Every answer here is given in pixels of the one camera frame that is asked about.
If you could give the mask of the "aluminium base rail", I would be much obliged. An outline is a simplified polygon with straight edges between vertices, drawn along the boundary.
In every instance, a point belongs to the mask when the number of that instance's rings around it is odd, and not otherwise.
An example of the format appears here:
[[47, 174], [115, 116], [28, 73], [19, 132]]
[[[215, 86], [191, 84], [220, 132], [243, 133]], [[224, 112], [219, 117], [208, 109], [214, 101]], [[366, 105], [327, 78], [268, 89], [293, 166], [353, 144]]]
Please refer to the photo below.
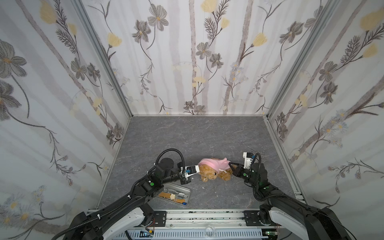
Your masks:
[[144, 227], [140, 208], [106, 230], [104, 240], [274, 240], [287, 230], [297, 239], [310, 240], [304, 224], [272, 208], [269, 213], [250, 210], [160, 210]]

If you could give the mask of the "pink teddy hoodie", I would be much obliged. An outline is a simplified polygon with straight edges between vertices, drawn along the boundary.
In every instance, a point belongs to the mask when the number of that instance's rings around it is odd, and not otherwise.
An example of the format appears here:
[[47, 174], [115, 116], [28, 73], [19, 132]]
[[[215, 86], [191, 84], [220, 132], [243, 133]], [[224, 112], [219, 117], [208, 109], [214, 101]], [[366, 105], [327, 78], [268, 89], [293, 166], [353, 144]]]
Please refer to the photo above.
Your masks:
[[222, 160], [217, 159], [202, 159], [198, 165], [207, 165], [208, 167], [212, 168], [218, 173], [225, 172], [226, 170], [230, 169], [229, 166], [230, 161], [228, 161], [227, 158], [224, 158]]

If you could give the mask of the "metal tray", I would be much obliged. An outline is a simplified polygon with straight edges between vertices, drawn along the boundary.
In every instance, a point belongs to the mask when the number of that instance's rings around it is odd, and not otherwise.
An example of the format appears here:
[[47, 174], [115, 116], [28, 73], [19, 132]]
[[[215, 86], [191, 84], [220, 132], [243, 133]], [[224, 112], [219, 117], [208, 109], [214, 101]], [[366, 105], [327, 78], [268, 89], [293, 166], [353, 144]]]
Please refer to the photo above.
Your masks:
[[158, 198], [186, 206], [191, 196], [191, 190], [176, 184], [164, 184], [163, 191], [158, 194]]

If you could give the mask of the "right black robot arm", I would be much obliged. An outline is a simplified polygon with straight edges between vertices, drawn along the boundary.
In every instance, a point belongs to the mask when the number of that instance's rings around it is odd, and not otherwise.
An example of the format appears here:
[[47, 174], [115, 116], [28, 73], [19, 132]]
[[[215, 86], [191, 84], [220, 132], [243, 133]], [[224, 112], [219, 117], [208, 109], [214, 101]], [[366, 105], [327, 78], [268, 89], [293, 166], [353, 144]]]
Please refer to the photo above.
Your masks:
[[229, 163], [229, 166], [234, 176], [251, 186], [254, 198], [263, 202], [259, 220], [264, 225], [278, 224], [302, 240], [351, 239], [349, 231], [332, 210], [304, 204], [272, 185], [263, 163], [253, 163], [249, 169], [242, 164]]

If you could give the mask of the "brown teddy bear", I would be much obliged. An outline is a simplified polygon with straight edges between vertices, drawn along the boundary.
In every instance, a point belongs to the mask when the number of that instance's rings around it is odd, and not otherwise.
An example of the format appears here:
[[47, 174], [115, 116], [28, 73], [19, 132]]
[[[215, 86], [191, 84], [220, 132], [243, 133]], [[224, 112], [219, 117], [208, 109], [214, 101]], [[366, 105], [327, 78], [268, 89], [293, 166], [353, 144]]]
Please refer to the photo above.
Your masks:
[[218, 173], [207, 165], [199, 166], [199, 168], [201, 180], [205, 183], [210, 180], [215, 180], [217, 178], [223, 181], [229, 181], [231, 179], [231, 175], [233, 174], [233, 171], [231, 169], [228, 169], [225, 172]]

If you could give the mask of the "wooden brush in tray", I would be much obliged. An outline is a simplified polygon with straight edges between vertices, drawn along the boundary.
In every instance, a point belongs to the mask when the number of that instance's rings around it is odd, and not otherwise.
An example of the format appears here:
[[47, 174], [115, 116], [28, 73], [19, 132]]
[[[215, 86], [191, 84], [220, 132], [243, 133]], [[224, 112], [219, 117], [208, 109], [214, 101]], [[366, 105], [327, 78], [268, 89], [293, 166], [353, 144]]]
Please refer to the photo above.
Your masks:
[[175, 194], [171, 194], [171, 193], [160, 193], [158, 195], [158, 197], [165, 199], [165, 200], [168, 200], [168, 201], [171, 201], [171, 202], [174, 202], [174, 203], [177, 203], [177, 204], [180, 204], [180, 205], [184, 205], [184, 206], [187, 205], [187, 200], [184, 197], [179, 196], [179, 195], [175, 195]]

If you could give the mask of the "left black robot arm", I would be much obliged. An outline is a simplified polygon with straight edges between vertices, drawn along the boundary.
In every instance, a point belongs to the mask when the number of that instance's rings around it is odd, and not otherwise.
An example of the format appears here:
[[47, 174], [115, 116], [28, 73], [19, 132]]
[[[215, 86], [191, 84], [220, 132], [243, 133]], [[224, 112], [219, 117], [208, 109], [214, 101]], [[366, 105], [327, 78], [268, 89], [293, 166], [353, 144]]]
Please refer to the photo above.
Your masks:
[[154, 211], [148, 202], [163, 192], [165, 184], [191, 182], [199, 167], [177, 165], [170, 158], [156, 161], [148, 173], [137, 180], [129, 193], [94, 213], [77, 215], [64, 231], [65, 240], [112, 240], [131, 227], [147, 226], [154, 220]]

